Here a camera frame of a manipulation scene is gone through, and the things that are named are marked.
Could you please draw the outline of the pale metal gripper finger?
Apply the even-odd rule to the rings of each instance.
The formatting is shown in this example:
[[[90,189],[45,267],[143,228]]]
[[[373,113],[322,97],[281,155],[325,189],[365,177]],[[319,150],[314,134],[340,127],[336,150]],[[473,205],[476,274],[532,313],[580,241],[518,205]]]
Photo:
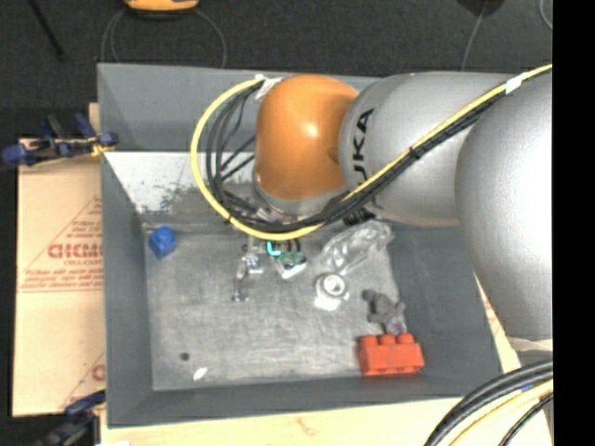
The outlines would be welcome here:
[[[233,279],[232,302],[245,302],[249,299],[248,284],[261,276],[264,268],[257,255],[246,255],[238,263]]]

